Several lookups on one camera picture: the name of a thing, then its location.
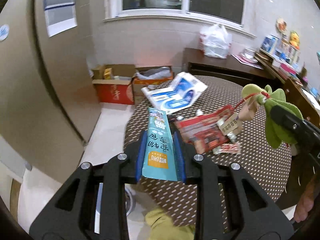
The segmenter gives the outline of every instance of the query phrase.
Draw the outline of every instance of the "tiled floor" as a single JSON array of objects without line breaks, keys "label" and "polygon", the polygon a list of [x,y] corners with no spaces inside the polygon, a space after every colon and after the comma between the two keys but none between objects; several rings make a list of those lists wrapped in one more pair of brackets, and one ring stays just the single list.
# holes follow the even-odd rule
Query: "tiled floor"
[{"label": "tiled floor", "polygon": [[[120,104],[103,104],[101,116],[86,147],[81,162],[93,165],[107,162],[110,158],[123,151],[125,126],[134,111],[133,106]],[[35,167],[26,170],[21,185],[18,221],[24,230],[29,231],[30,225],[61,184]],[[136,206],[128,216],[130,240],[148,239],[150,227],[144,223],[144,216],[156,204],[137,187],[130,187]],[[289,219],[293,217],[294,207],[284,211]]]}]

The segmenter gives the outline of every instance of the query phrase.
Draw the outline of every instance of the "orange box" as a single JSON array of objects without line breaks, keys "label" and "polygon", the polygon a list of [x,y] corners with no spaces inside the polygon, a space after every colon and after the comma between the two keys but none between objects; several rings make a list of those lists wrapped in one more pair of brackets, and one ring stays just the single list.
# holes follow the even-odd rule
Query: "orange box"
[{"label": "orange box", "polygon": [[171,66],[153,66],[153,67],[136,67],[139,72],[144,72],[153,68],[161,68],[161,67],[169,67],[171,70],[171,76],[168,78],[162,79],[138,79],[135,77],[132,82],[132,89],[134,94],[134,104],[137,106],[144,98],[145,95],[142,93],[141,89],[147,87],[148,85],[160,85],[163,82],[169,81],[173,79],[173,72]]},{"label": "orange box", "polygon": [[100,102],[133,105],[132,78],[136,72],[135,65],[116,64],[104,67],[112,68],[114,76],[127,77],[130,80],[92,80]]}]

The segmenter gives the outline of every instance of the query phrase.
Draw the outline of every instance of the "blue and white sticker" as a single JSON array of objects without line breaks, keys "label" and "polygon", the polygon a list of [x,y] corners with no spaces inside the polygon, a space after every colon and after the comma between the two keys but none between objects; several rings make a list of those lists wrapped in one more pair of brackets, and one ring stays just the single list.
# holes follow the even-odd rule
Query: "blue and white sticker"
[{"label": "blue and white sticker", "polygon": [[0,41],[5,40],[9,35],[9,25],[4,24],[0,27]]}]

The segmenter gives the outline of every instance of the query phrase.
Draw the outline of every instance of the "yellow plush toy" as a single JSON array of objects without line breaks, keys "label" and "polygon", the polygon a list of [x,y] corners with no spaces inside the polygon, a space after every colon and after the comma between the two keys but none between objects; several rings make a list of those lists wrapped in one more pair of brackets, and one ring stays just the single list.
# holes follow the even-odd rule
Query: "yellow plush toy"
[{"label": "yellow plush toy", "polygon": [[290,44],[294,46],[296,49],[300,49],[300,39],[299,35],[295,31],[290,32]]}]

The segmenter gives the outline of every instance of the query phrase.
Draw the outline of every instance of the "round table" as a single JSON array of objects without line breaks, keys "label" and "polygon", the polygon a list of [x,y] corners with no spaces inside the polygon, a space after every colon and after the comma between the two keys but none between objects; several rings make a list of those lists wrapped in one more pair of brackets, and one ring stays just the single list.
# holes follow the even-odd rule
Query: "round table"
[{"label": "round table", "polygon": [[[183,115],[185,118],[194,117],[197,109],[201,109],[204,114],[210,114],[218,107],[228,104],[235,106],[241,100],[242,87],[235,83],[209,76],[196,76],[196,78],[205,83],[208,88],[191,107],[176,112],[175,115]],[[165,82],[159,85],[159,88],[167,87],[169,84],[170,82]],[[126,127],[124,148],[129,143],[137,141],[140,132],[148,128],[148,107],[152,105],[145,98],[135,108]],[[224,166],[233,162],[239,163],[276,201],[284,191],[289,177],[291,154],[290,149],[284,143],[278,149],[269,146],[264,134],[265,118],[265,109],[260,106],[254,119],[243,123],[244,129],[237,137],[237,141],[241,142],[240,154],[206,155],[211,157],[213,162]],[[167,211],[175,225],[184,226],[196,223],[197,189],[195,185],[145,177],[142,177],[140,184],[144,191]],[[225,208],[222,188],[220,196],[221,206]]]}]

